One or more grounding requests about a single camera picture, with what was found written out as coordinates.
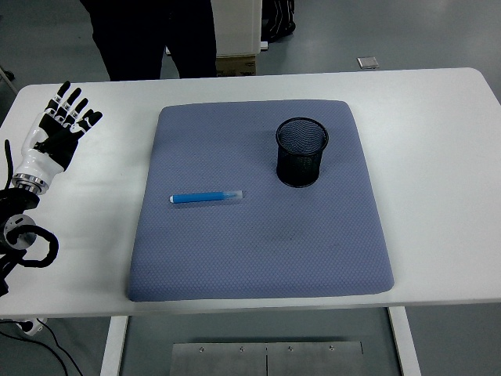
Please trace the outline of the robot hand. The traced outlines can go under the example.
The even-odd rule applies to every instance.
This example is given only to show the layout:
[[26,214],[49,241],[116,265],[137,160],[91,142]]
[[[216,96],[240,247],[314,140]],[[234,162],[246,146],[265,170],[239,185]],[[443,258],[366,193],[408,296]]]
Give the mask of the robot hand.
[[54,177],[65,172],[82,138],[103,114],[88,106],[81,88],[65,81],[35,118],[21,147],[22,161],[13,185],[43,194]]

